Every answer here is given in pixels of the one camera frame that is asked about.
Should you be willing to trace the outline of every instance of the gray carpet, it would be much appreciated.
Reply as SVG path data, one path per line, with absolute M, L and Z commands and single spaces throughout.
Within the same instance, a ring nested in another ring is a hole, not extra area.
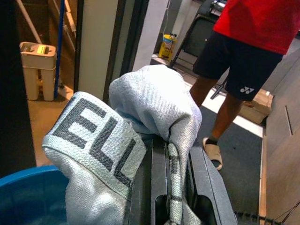
M 199 141 L 209 136 L 217 114 L 201 106 Z M 234 211 L 258 214 L 262 139 L 232 124 L 219 139 L 223 159 L 220 171 Z

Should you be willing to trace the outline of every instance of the navy shorts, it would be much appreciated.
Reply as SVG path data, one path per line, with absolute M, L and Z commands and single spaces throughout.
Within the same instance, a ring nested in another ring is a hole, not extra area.
M 229 69 L 225 89 L 234 97 L 251 101 L 283 55 L 247 45 L 213 32 L 194 64 L 194 73 L 220 79 Z

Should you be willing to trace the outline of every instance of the yellow label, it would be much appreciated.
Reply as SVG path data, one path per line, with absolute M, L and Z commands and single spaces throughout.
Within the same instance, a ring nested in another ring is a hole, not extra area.
M 45 54 L 46 46 L 45 45 L 40 45 L 37 48 L 37 54 Z

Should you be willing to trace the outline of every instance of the slide sandal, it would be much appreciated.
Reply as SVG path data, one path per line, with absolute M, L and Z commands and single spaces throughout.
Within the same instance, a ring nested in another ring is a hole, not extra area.
M 202 144 L 204 151 L 206 152 L 208 158 L 213 162 L 217 170 L 222 169 L 223 161 L 221 157 L 220 148 L 214 144 L 206 144 L 207 137 L 203 138 Z

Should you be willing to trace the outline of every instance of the blue bucket rim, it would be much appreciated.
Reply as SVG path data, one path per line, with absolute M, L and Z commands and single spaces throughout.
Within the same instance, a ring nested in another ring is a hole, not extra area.
M 54 165 L 44 165 L 39 167 L 33 167 L 26 170 L 21 170 L 1 178 L 0 188 L 4 185 L 8 185 L 28 177 L 32 177 L 41 173 L 52 172 L 52 171 L 59 171 L 59 169 Z

